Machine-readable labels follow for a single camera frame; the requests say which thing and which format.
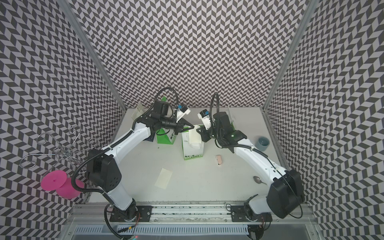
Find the pink plastic disc spool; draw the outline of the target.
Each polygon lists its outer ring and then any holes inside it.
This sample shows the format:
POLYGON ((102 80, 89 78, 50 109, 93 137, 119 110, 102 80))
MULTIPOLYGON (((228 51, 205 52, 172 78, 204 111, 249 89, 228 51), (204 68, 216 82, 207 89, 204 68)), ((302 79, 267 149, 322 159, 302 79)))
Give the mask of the pink plastic disc spool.
POLYGON ((77 198, 81 194, 74 189, 67 173, 61 170, 50 172, 43 177, 41 187, 45 191, 55 191, 60 197, 68 200, 77 198))

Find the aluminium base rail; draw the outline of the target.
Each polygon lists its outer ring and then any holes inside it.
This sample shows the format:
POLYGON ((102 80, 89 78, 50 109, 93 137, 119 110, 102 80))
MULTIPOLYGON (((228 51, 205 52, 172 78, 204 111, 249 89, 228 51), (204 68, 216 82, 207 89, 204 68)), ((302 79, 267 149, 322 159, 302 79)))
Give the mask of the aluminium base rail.
POLYGON ((244 239, 321 240, 323 235, 307 205, 284 219, 265 214, 250 221, 241 202, 142 202, 139 221, 125 222, 105 203, 77 205, 61 240, 244 239))

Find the green white tea bag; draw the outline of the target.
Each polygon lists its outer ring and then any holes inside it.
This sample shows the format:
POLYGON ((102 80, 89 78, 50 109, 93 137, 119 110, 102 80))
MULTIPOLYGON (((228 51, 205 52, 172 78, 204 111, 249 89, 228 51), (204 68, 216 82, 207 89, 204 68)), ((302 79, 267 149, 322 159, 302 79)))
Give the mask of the green white tea bag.
MULTIPOLYGON (((174 110, 165 96, 163 96, 160 101, 156 101, 154 111, 160 117, 172 118, 174 116, 174 110)), ((175 139, 174 130, 161 128, 156 131, 156 140, 158 144, 173 145, 175 139)))
POLYGON ((182 133, 182 148, 184 160, 201 158, 204 155, 204 142, 197 132, 201 126, 194 125, 192 130, 182 133))
POLYGON ((229 121, 230 121, 230 125, 231 125, 232 129, 236 130, 236 124, 235 124, 236 119, 234 118, 231 107, 227 107, 226 112, 227 112, 227 115, 229 117, 229 121))

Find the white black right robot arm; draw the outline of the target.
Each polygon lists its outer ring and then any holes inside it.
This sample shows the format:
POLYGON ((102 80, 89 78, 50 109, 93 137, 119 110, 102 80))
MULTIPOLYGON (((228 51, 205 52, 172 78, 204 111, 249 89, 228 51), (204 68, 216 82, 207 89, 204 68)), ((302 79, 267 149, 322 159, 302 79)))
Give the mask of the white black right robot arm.
POLYGON ((304 189, 300 173, 279 166, 257 149, 243 132, 234 129, 228 114, 220 111, 218 93, 213 94, 210 109, 200 112, 199 117, 204 125, 197 132, 203 142, 214 140, 218 148, 230 150, 243 159, 269 189, 266 194, 256 194, 245 201, 244 212, 249 221, 255 222, 268 213, 284 219, 292 217, 296 208, 302 208, 304 189))

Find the navy and cream tote bag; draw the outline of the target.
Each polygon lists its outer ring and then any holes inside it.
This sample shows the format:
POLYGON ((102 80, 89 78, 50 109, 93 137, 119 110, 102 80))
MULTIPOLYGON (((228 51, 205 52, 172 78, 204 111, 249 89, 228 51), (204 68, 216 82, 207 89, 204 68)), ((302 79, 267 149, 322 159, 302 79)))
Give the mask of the navy and cream tote bag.
MULTIPOLYGON (((138 105, 136 106, 133 114, 132 114, 132 119, 135 120, 137 119, 138 117, 140 117, 142 114, 145 113, 145 108, 144 106, 142 105, 142 103, 138 103, 138 105)), ((154 138, 155 136, 150 136, 146 139, 146 141, 148 142, 153 142, 154 141, 154 138)))

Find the pale receipt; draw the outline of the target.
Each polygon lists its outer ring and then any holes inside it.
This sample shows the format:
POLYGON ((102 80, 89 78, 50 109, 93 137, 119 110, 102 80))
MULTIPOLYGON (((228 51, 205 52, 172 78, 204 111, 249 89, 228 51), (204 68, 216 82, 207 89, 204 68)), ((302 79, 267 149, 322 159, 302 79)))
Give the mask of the pale receipt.
POLYGON ((201 136, 197 133, 196 128, 188 131, 189 134, 189 145, 194 149, 200 149, 202 146, 201 136))
POLYGON ((167 170, 167 169, 164 169, 162 168, 158 178, 157 178, 157 181, 155 183, 155 187, 158 187, 158 188, 161 188, 161 189, 166 189, 169 182, 170 182, 170 179, 172 177, 172 171, 170 170, 167 170))

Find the pink stapler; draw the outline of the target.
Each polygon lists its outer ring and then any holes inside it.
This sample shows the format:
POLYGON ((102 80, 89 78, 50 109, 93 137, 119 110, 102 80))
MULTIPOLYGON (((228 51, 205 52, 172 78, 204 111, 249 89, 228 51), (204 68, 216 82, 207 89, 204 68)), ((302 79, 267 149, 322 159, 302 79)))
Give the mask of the pink stapler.
POLYGON ((221 155, 216 155, 217 164, 221 166, 223 164, 223 159, 221 155))

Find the blue-grey ceramic cup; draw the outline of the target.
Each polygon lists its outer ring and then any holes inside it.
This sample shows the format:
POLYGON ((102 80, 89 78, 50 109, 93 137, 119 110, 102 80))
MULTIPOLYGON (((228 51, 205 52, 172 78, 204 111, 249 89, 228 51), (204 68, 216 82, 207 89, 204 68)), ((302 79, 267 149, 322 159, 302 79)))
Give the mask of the blue-grey ceramic cup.
POLYGON ((270 140, 267 137, 259 136, 256 141, 256 148, 262 152, 266 151, 270 145, 270 140))

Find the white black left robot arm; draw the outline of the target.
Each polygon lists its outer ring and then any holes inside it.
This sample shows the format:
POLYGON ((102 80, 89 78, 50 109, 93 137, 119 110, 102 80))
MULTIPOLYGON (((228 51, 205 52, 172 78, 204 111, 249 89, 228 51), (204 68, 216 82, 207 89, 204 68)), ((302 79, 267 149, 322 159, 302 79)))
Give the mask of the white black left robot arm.
POLYGON ((172 87, 159 90, 154 102, 134 119, 127 133, 101 150, 92 150, 71 177, 72 187, 83 193, 100 193, 124 221, 137 219, 136 202, 121 182, 121 162, 141 142, 153 139, 161 129, 175 134, 193 129, 181 111, 179 96, 172 87))

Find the silver spoon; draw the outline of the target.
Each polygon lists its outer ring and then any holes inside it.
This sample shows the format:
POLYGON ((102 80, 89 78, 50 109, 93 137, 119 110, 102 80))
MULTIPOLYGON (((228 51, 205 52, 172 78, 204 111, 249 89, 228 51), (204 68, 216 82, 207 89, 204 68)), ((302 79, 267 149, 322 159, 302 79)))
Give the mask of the silver spoon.
POLYGON ((263 182, 262 179, 258 176, 253 176, 253 180, 257 183, 257 184, 263 184, 263 185, 267 185, 267 183, 263 182))

